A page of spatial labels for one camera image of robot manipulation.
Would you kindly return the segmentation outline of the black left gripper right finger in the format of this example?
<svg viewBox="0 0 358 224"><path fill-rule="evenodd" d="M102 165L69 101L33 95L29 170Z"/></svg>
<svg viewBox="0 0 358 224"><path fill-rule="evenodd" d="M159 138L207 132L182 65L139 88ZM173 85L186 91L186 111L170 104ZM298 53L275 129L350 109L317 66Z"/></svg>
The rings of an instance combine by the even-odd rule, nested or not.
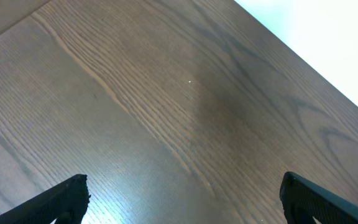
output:
<svg viewBox="0 0 358 224"><path fill-rule="evenodd" d="M358 224L358 206L294 172L284 174L280 200L289 224Z"/></svg>

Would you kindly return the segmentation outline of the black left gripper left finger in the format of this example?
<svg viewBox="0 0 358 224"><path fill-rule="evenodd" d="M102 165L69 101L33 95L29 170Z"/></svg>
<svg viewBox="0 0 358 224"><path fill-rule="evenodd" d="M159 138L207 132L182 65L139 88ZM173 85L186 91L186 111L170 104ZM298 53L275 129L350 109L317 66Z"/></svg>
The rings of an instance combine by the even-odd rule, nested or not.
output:
<svg viewBox="0 0 358 224"><path fill-rule="evenodd" d="M87 176L73 177L0 215L0 223L76 223L87 212L91 195Z"/></svg>

